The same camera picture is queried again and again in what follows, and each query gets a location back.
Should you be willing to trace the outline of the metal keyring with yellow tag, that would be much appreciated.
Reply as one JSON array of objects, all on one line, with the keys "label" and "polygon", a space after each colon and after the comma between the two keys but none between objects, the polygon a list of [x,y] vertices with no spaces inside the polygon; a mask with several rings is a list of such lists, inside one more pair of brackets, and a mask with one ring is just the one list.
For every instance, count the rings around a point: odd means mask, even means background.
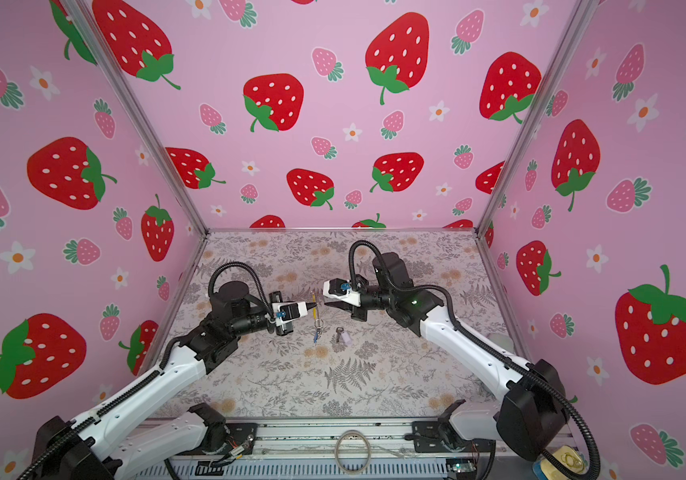
[{"label": "metal keyring with yellow tag", "polygon": [[319,311],[319,303],[318,303],[316,294],[313,294],[313,295],[312,295],[312,302],[315,304],[314,308],[311,310],[312,318],[313,318],[314,330],[315,330],[316,328],[320,328],[320,329],[321,329],[321,336],[322,336],[322,333],[323,333],[323,330],[324,330],[324,321],[323,321],[323,319],[321,318],[321,314],[320,314],[320,311]]}]

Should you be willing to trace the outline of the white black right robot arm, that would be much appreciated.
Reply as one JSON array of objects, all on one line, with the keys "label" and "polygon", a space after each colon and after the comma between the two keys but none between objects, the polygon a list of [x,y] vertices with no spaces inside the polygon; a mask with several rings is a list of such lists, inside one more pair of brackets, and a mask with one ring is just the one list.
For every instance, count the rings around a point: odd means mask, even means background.
[{"label": "white black right robot arm", "polygon": [[543,360],[531,363],[509,352],[461,322],[449,293],[439,286],[416,285],[397,254],[375,258],[373,267],[374,284],[358,274],[326,281],[328,306],[348,311],[358,321],[366,321],[371,311],[385,312],[450,354],[500,403],[486,410],[464,400],[454,402],[438,417],[427,440],[451,451],[463,450],[473,440],[501,441],[519,457],[536,460],[569,419],[556,398],[564,391],[556,370]]}]

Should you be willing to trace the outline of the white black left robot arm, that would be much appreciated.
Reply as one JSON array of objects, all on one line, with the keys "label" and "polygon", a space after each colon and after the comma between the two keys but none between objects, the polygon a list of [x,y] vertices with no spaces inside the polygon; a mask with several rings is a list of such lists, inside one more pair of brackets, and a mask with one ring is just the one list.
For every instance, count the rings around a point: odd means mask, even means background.
[{"label": "white black left robot arm", "polygon": [[39,428],[34,458],[23,479],[128,479],[147,467],[201,446],[224,443],[225,420],[208,404],[136,434],[164,403],[224,363],[241,337],[267,331],[286,335],[307,315],[304,303],[279,291],[251,295],[238,281],[209,290],[211,312],[188,334],[173,338],[159,362],[127,387],[69,421],[53,417]]}]

